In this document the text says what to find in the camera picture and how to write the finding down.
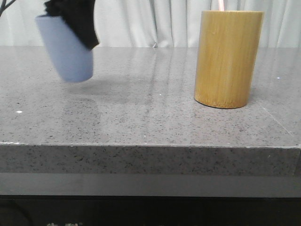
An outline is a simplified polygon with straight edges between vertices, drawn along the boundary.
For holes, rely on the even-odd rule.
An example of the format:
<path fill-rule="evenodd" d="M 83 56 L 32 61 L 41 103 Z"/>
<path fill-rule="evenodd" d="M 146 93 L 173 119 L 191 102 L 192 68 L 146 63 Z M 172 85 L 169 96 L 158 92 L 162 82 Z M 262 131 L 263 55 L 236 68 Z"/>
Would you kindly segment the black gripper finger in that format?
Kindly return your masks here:
<path fill-rule="evenodd" d="M 44 6 L 48 15 L 61 17 L 87 49 L 99 44 L 94 27 L 94 0 L 48 0 Z"/>

